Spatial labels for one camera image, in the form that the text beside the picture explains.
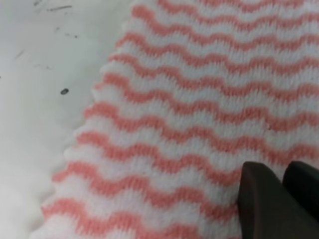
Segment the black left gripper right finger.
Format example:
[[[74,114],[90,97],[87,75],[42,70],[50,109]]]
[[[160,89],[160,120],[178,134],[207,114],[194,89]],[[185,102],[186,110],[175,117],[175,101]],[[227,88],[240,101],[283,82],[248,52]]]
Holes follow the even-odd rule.
[[[285,170],[284,188],[316,220],[319,219],[319,170],[301,161]]]

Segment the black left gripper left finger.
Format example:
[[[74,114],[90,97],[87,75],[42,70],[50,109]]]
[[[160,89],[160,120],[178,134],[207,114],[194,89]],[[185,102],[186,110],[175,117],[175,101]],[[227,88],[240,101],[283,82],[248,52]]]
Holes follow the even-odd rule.
[[[317,239],[314,219],[266,165],[245,162],[237,200],[244,239]]]

